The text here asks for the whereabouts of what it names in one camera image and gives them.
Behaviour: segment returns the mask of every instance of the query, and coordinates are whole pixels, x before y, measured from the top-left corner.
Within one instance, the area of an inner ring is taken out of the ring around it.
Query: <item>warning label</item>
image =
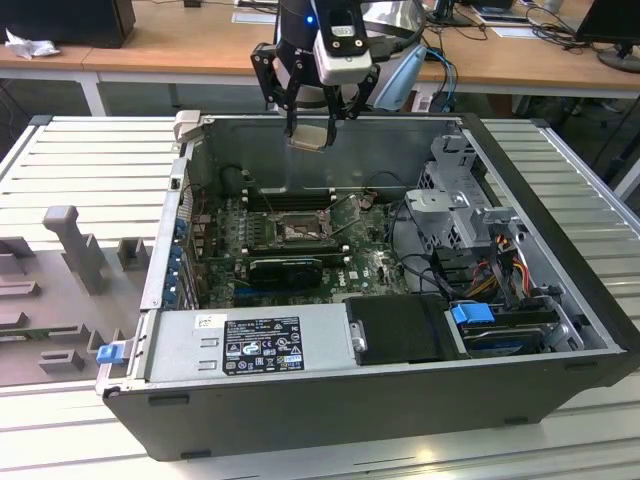
[[[227,375],[304,370],[298,317],[229,320],[224,324]]]

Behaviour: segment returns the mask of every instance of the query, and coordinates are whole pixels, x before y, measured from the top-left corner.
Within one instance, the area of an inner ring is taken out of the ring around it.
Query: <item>paper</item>
[[[538,38],[530,28],[522,27],[493,27],[494,32],[503,38]]]
[[[4,42],[4,46],[18,57],[31,60],[33,57],[45,57],[60,53],[60,50],[56,49],[53,42],[49,40],[27,40],[13,35],[8,29],[5,31],[7,32],[7,41]]]
[[[257,23],[261,25],[275,25],[275,15],[263,15],[261,13],[240,13],[236,12],[231,16],[233,23]]]

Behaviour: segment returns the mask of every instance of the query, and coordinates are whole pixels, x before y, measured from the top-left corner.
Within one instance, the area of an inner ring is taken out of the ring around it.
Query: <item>computer tower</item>
[[[30,40],[120,48],[136,21],[131,0],[5,0],[0,32]]]

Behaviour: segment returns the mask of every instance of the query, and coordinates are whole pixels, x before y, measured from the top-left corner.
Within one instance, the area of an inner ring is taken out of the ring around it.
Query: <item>black plastic cover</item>
[[[345,303],[349,323],[364,330],[367,348],[356,352],[358,365],[458,358],[441,297],[381,295],[351,297]]]

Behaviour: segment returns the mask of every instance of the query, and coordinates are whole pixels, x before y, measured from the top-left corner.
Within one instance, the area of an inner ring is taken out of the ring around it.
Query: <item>monitor stand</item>
[[[474,27],[475,24],[469,18],[457,13],[452,14],[450,17],[443,17],[440,15],[434,15],[433,12],[427,13],[427,21],[436,25],[442,25],[445,27]]]
[[[640,58],[633,55],[633,44],[627,43],[616,50],[598,53],[598,60],[608,67],[629,73],[640,73]]]

